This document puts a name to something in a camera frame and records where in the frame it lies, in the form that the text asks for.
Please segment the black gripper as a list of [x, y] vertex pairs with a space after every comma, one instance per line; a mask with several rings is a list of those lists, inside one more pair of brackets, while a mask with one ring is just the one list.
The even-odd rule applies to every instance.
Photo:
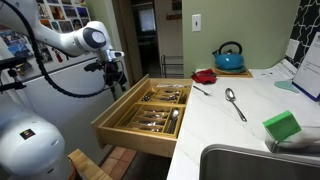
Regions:
[[96, 70], [102, 70], [104, 72], [103, 79], [104, 84], [114, 92], [114, 86], [116, 84], [120, 85], [122, 91], [126, 90], [125, 83], [127, 82], [126, 76], [123, 70], [123, 63], [120, 60], [109, 61], [109, 62], [99, 62], [90, 63], [84, 67], [85, 71], [94, 72]]

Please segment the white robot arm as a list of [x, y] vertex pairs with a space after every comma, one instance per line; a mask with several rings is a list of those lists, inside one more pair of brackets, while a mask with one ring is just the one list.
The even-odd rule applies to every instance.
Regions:
[[[39, 43], [52, 46], [70, 57], [96, 52], [102, 65], [124, 55], [113, 48], [106, 27], [99, 21], [91, 21], [70, 33], [58, 33], [40, 23], [35, 0], [1, 1], [1, 23], [30, 38], [42, 75], [54, 89], [67, 96], [71, 93], [59, 87], [48, 75], [38, 51]], [[1, 103], [1, 116], [5, 119], [1, 126], [1, 166], [18, 177], [33, 177], [52, 171], [65, 148], [59, 130], [10, 100]]]

